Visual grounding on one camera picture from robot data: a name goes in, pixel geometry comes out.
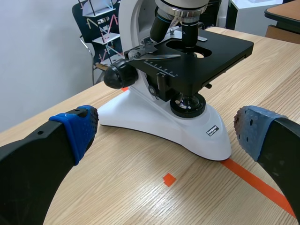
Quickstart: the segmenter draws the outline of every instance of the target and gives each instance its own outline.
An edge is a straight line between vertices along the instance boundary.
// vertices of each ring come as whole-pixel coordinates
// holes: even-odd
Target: wall
[[[92,85],[91,59],[72,15],[76,3],[1,3],[0,132]]]

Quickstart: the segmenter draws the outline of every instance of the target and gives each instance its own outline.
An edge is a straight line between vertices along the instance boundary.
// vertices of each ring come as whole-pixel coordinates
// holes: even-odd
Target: wooden table
[[[253,55],[201,94],[221,114],[231,159],[278,190],[238,145],[233,117],[259,105],[300,123],[300,45],[221,28],[255,42]],[[121,90],[100,83],[0,134],[0,146],[24,138],[47,119],[79,105],[100,107]],[[163,177],[177,180],[170,187]],[[149,134],[99,127],[91,149],[61,184],[45,225],[295,225],[294,217],[223,166]]]

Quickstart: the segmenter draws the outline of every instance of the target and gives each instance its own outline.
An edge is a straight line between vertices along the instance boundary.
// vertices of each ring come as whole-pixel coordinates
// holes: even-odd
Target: microscope stage
[[[167,75],[167,85],[185,95],[193,95],[232,66],[252,54],[253,42],[201,30],[205,42],[187,49],[180,39],[171,38],[155,45],[153,54],[180,54],[168,60],[134,60],[135,68],[156,78]]]

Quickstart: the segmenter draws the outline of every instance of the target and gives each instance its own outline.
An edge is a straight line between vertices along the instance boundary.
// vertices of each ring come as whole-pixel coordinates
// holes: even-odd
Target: orange tape line
[[[262,193],[264,196],[277,204],[279,207],[287,211],[293,217],[296,217],[289,202],[283,194],[279,193],[270,185],[266,184],[261,179],[250,173],[244,167],[234,162],[232,159],[228,159],[221,163],[236,175],[238,175],[240,178],[242,178],[245,182],[258,190],[260,193]]]
[[[173,177],[171,174],[167,174],[166,176],[164,176],[164,183],[170,187],[174,182],[176,181],[176,178]]]

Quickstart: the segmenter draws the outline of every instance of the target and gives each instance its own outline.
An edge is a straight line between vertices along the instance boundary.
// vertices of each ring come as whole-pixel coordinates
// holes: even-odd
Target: microscope base
[[[206,105],[203,114],[185,119],[174,115],[170,102],[144,99],[128,90],[98,109],[99,122],[142,131],[162,137],[210,160],[221,161],[231,155],[225,125],[218,112]]]

